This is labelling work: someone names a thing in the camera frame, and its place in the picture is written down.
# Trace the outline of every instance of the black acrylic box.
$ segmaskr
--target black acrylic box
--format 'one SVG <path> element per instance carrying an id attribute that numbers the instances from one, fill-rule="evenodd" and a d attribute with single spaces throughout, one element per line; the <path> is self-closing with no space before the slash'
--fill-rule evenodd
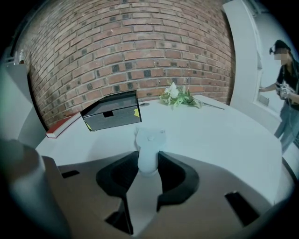
<path id="1" fill-rule="evenodd" d="M 142 122 L 136 91 L 103 97 L 81 111 L 81 116 L 90 131 Z"/>

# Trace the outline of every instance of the round table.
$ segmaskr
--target round table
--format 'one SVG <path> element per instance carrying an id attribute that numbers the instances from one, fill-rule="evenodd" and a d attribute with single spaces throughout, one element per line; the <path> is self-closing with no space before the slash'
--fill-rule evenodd
<path id="1" fill-rule="evenodd" d="M 240 111 L 207 97 L 195 98 L 225 110 L 185 105 L 173 110 L 158 100 L 148 101 L 140 107 L 141 123 L 90 132 L 79 118 L 57 139 L 45 138 L 36 150 L 58 166 L 93 161 L 137 150 L 138 127 L 163 129 L 163 151 L 223 167 L 273 204 L 281 172 L 279 140 Z"/>

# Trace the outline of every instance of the person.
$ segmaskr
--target person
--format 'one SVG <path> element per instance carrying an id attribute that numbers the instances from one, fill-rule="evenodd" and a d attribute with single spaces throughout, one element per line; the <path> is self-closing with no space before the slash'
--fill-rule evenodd
<path id="1" fill-rule="evenodd" d="M 281 97 L 281 85 L 284 82 L 289 85 L 290 90 L 280 112 L 282 122 L 274 134 L 277 138 L 280 138 L 282 135 L 280 142 L 282 153 L 284 153 L 299 133 L 299 63 L 294 59 L 289 46 L 282 40 L 277 40 L 274 47 L 275 51 L 270 48 L 270 53 L 274 52 L 274 58 L 280 60 L 281 64 L 277 81 L 268 87 L 261 87 L 259 91 L 267 92 L 276 90 L 277 94 Z"/>

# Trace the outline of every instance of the hand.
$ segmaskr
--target hand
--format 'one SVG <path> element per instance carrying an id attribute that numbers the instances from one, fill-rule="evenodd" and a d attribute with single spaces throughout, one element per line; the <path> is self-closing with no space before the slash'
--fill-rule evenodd
<path id="1" fill-rule="evenodd" d="M 293 95 L 294 95 L 294 93 L 289 91 L 287 94 L 287 98 L 292 99 Z"/>
<path id="2" fill-rule="evenodd" d="M 260 87 L 258 91 L 259 91 L 259 92 L 266 92 L 267 90 L 266 90 L 266 88 L 264 88 L 264 87 Z"/>

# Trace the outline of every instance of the white flower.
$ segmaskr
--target white flower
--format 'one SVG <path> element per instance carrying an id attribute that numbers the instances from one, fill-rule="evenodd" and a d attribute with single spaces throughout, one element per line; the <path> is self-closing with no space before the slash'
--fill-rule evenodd
<path id="1" fill-rule="evenodd" d="M 165 89 L 165 94 L 169 94 L 171 98 L 178 97 L 178 89 L 174 82 L 172 82 L 171 86 Z"/>
<path id="2" fill-rule="evenodd" d="M 174 84 L 174 82 L 172 82 L 171 86 L 169 86 L 170 90 L 174 90 L 177 88 L 176 84 Z"/>
<path id="3" fill-rule="evenodd" d="M 177 88 L 172 89 L 172 90 L 170 91 L 170 96 L 171 96 L 171 98 L 176 98 L 176 97 L 178 97 L 178 89 L 177 89 Z"/>
<path id="4" fill-rule="evenodd" d="M 167 87 L 164 91 L 165 94 L 170 94 L 170 87 Z"/>

